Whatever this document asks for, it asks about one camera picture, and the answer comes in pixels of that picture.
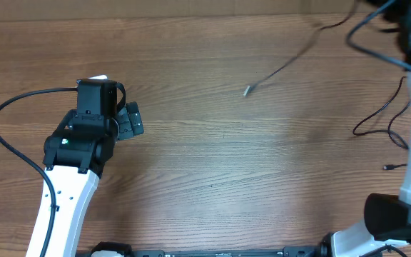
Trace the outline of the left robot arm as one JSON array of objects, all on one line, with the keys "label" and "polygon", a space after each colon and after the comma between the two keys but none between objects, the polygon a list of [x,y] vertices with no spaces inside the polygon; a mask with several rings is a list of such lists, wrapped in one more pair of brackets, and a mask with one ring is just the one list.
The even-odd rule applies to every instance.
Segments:
[{"label": "left robot arm", "polygon": [[44,144],[43,187],[27,256],[74,256],[86,210],[117,141],[143,134],[138,105],[118,99],[123,84],[105,75],[78,81],[71,109]]}]

